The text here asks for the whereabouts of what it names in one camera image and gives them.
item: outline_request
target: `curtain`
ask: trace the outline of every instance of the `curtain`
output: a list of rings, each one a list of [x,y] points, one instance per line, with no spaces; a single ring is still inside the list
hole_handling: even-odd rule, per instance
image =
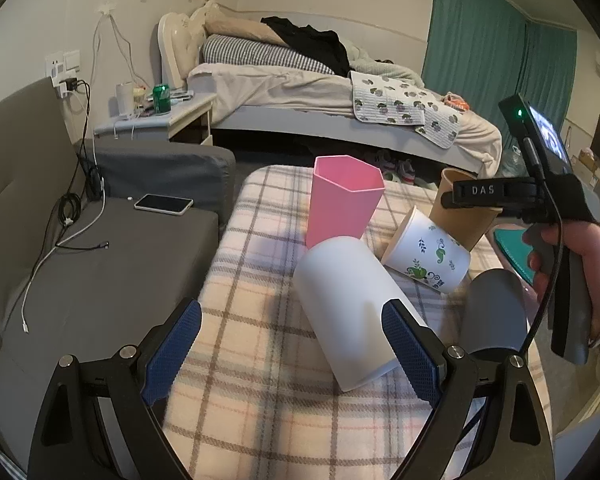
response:
[[[515,93],[525,25],[524,16],[505,0],[433,0],[425,86],[461,95],[505,136],[497,104]]]
[[[526,45],[517,92],[559,132],[576,74],[577,33],[540,23],[526,24]]]

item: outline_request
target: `human hand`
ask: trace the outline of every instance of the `human hand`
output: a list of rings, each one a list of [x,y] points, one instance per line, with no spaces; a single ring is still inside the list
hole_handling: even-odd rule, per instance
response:
[[[558,244],[558,227],[551,225],[542,230],[542,239],[551,245]],[[564,245],[574,253],[582,256],[586,286],[593,307],[591,319],[591,338],[600,333],[600,227],[587,222],[564,222]],[[528,235],[522,237],[529,243]],[[528,265],[535,272],[533,289],[538,295],[538,301],[548,287],[548,276],[540,271],[541,256],[533,251],[529,254]]]

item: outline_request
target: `beige pillow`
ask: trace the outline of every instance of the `beige pillow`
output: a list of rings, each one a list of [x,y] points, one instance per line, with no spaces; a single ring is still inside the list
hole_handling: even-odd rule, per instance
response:
[[[241,18],[229,18],[217,8],[211,8],[206,13],[205,30],[209,36],[222,34],[223,36],[288,46],[268,25]]]

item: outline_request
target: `sofa seat cushion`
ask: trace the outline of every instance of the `sofa seat cushion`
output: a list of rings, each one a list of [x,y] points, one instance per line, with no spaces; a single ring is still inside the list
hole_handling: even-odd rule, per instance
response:
[[[29,291],[22,330],[20,303],[0,349],[0,446],[23,469],[38,410],[58,359],[81,362],[138,344],[185,296],[196,298],[218,244],[216,213],[192,208],[183,216],[138,211],[109,199],[102,217],[69,245],[109,241],[108,249],[58,250]],[[99,213],[91,203],[75,232]]]

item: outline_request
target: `water bottle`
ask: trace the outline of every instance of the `water bottle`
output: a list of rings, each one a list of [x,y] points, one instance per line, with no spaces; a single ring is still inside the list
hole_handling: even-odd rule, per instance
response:
[[[525,176],[526,164],[522,157],[520,149],[513,145],[510,150],[504,150],[499,168],[497,168],[497,178],[509,178],[513,176]]]

